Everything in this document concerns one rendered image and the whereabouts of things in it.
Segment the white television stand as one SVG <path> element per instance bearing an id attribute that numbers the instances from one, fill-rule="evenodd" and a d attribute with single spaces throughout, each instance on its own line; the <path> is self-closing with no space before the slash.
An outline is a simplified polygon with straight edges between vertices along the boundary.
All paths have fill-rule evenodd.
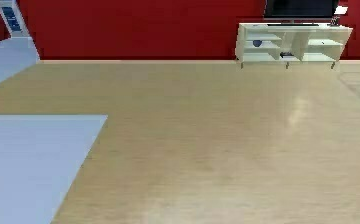
<path id="1" fill-rule="evenodd" d="M 237 31 L 235 57 L 245 63 L 330 63 L 334 68 L 353 32 L 351 27 L 328 23 L 240 23 Z M 255 47 L 254 40 L 262 45 Z M 293 57 L 280 57 L 291 52 Z"/>

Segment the black television set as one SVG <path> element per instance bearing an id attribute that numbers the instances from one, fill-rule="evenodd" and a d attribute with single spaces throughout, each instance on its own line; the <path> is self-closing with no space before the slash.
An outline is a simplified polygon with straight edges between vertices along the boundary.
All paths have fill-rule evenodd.
<path id="1" fill-rule="evenodd" d="M 330 20 L 339 0 L 265 0 L 265 21 L 296 23 Z"/>

